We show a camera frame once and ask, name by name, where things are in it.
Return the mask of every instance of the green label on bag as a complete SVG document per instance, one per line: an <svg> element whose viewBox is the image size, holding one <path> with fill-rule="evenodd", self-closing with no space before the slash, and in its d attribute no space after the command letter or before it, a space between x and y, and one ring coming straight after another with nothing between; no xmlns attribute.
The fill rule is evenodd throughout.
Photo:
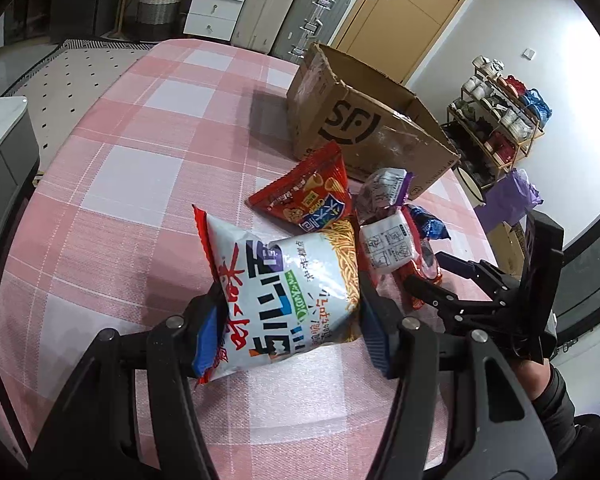
<svg viewBox="0 0 600 480"><path fill-rule="evenodd" d="M298 323L302 323L307 314L309 314L306 303L304 302L304 297L302 296L302 290L300 290L298 280L296 280L296 277L291 270L285 272L285 278L289 286L289 291L291 291L291 300L294 302L294 310L296 311Z"/></svg>

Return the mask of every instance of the black sleeve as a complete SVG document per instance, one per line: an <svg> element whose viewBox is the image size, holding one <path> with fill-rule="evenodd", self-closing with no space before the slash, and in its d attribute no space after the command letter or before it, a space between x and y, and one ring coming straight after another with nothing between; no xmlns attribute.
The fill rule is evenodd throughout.
<svg viewBox="0 0 600 480"><path fill-rule="evenodd" d="M567 385L560 372L551 366L551 379L544 392L533 401L540 422L555 453L555 459L560 467L567 458L568 450L576 441L581 441L591 432L587 426L576 426L573 423L575 408Z"/></svg>

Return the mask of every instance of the door frame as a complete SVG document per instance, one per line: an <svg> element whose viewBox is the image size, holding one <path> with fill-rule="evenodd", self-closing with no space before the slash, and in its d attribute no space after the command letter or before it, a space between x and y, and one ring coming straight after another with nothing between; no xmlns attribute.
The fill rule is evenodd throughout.
<svg viewBox="0 0 600 480"><path fill-rule="evenodd" d="M442 24L442 26L440 27L440 29L438 30L436 35L432 38L432 40L429 42L427 47L424 49L424 51L422 52L422 54L416 61L416 63L414 63L414 65L411 68L411 70L409 71L409 73L403 78L402 84L406 83L409 80L409 78L413 75L413 73L418 69L418 67L420 66L422 61L427 57L427 54L431 51L433 46L437 43L437 41L439 40L442 33L449 26L449 23L455 17L456 13L458 12L458 10L460 10L460 7L462 7L462 5L464 4L465 1L466 0L458 0L458 2L456 3L456 6L453 8L451 13L445 20L445 23ZM366 0L356 0L355 1L353 6L351 7L351 10L347 14L347 17L345 18L344 22L342 22L342 26L339 28L338 33L336 34L336 37L333 38L333 41L331 41L331 46L333 48L338 48L340 46L340 43L342 42L342 40L344 39L344 37L346 36L346 34L349 31L349 27L351 26L353 21L357 18L358 13L360 12L360 9L362 8L362 5L365 2L366 2Z"/></svg>

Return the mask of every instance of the sf logo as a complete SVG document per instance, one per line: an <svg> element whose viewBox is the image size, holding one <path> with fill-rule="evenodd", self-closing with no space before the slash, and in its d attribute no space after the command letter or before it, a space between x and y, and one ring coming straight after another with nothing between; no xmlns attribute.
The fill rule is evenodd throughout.
<svg viewBox="0 0 600 480"><path fill-rule="evenodd" d="M345 118L344 114L349 111L350 113L348 117ZM346 132L351 125L353 125L357 130L360 128L360 126L362 126L363 121L369 121L366 130L364 130L358 136L353 137L352 139L350 137L335 136L333 134L330 134L324 128L320 128L318 133L321 136L323 136L327 140L335 140L338 144L357 144L358 142L362 142L374 132L374 130L378 127L378 124L380 123L380 115L373 114L373 117L371 117L371 114L366 110L363 110L362 108L353 108L353 110L351 110L351 104L347 103L345 100L340 100L336 102L336 104L333 107L332 114L334 115L334 117L327 117L324 123L328 124L329 126L342 125L340 126L341 132Z"/></svg>

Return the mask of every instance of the wooden door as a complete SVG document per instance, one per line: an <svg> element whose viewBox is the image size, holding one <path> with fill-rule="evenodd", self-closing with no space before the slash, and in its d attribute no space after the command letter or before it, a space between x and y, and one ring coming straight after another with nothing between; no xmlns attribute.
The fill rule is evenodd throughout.
<svg viewBox="0 0 600 480"><path fill-rule="evenodd" d="M337 49L397 82L406 79L462 0L363 0L336 37Z"/></svg>

